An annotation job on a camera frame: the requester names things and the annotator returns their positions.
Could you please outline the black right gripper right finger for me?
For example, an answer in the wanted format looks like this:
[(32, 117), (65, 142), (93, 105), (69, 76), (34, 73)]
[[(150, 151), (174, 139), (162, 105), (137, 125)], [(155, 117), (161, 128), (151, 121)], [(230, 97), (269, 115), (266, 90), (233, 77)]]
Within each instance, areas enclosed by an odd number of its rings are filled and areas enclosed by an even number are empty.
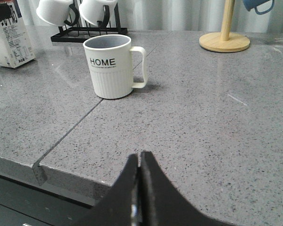
[(141, 195), (146, 226), (233, 226), (189, 203), (159, 167), (152, 152), (141, 153)]

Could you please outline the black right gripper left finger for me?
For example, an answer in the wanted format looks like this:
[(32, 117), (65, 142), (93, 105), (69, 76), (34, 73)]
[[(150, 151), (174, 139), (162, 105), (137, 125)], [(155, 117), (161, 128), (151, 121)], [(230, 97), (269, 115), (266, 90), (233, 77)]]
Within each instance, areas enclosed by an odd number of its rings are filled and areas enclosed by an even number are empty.
[(138, 226), (138, 156), (131, 154), (108, 193), (74, 226)]

